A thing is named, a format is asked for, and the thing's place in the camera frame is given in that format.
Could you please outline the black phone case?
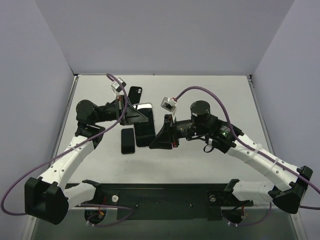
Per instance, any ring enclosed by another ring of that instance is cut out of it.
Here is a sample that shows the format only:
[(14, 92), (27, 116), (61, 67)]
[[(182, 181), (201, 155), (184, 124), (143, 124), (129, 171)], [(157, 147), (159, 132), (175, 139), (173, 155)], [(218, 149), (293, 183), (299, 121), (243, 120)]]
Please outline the black phone case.
[(128, 99), (132, 105), (140, 103), (142, 96), (142, 87), (140, 86), (131, 86), (128, 93)]

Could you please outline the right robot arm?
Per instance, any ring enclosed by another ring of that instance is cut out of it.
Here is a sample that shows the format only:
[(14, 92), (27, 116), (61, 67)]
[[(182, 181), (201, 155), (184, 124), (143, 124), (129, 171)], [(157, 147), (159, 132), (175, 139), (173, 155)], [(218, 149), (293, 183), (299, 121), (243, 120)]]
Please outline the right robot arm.
[(280, 210), (296, 214), (308, 189), (306, 181), (313, 171), (297, 167), (275, 157), (255, 143), (239, 128), (211, 114), (210, 104), (204, 100), (190, 106), (189, 120), (177, 121), (172, 113), (164, 116), (161, 130), (149, 145), (150, 149), (171, 150), (180, 139), (202, 140), (210, 150), (237, 158), (268, 179), (267, 182), (232, 179), (223, 191), (224, 201), (273, 203)]

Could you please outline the phone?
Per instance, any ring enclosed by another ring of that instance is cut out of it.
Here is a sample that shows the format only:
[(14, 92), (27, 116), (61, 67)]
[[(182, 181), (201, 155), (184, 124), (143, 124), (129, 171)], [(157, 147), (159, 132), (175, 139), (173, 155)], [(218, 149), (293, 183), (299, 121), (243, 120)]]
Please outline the phone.
[(134, 107), (148, 118), (148, 122), (135, 123), (135, 143), (139, 148), (148, 147), (156, 138), (153, 106), (151, 103), (135, 104)]

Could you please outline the black smartphone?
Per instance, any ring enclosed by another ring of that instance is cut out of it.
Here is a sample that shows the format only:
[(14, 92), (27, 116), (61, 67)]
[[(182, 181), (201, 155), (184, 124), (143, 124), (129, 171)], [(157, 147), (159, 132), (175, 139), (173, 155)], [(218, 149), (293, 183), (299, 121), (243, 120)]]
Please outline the black smartphone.
[(135, 153), (135, 134), (133, 128), (121, 130), (121, 153), (123, 155)]

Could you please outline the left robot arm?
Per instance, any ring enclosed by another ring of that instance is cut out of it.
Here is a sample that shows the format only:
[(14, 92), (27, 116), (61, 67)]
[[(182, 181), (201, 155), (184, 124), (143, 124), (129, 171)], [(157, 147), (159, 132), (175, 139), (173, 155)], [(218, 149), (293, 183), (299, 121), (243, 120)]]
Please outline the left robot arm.
[(76, 206), (85, 203), (97, 206), (104, 201), (100, 183), (93, 180), (66, 187), (83, 160), (100, 144), (106, 128), (98, 123), (114, 121), (128, 126), (149, 119), (124, 95), (118, 95), (113, 102), (101, 106), (81, 100), (76, 106), (76, 120), (77, 130), (69, 146), (50, 168), (38, 178), (29, 178), (24, 185), (26, 214), (54, 225), (61, 223), (67, 212)]

